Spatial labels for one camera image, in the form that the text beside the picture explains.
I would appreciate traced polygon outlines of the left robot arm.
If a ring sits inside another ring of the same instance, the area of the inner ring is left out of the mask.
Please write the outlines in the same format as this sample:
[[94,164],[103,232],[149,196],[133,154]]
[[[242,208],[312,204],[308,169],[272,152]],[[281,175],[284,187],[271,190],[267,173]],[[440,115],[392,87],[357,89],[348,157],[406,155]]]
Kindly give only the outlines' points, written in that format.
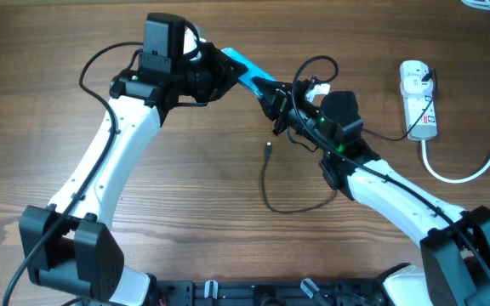
[[144,38],[133,47],[77,168],[46,207],[27,207],[19,221],[25,258],[18,274],[93,304],[162,301],[156,277],[128,267],[111,233],[117,203],[168,113],[222,98],[247,71],[174,14],[148,14]]

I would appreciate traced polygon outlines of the turquoise screen smartphone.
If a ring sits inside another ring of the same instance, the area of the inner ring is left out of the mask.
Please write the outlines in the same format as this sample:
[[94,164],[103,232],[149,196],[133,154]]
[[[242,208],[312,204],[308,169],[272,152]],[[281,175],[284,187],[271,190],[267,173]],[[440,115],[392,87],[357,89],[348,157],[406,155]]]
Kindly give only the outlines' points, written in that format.
[[253,82],[254,77],[259,77],[261,79],[265,79],[268,81],[275,81],[276,79],[259,68],[255,63],[246,58],[244,55],[239,53],[237,50],[231,47],[222,48],[221,52],[227,55],[232,60],[239,62],[240,64],[245,65],[248,68],[248,71],[245,72],[238,78],[238,82],[245,87],[251,94],[254,94],[257,98],[262,98],[263,94],[260,92],[258,86]]

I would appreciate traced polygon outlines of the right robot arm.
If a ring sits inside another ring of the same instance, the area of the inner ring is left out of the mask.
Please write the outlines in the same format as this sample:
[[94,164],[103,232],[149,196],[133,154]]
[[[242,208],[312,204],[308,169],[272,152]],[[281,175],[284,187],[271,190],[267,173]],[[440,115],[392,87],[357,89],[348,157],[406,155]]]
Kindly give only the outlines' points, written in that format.
[[323,152],[320,166],[331,189],[371,207],[407,235],[422,264],[382,280],[394,305],[490,305],[490,209],[447,203],[406,180],[361,136],[362,119],[351,91],[311,98],[321,83],[253,79],[275,133],[292,128]]

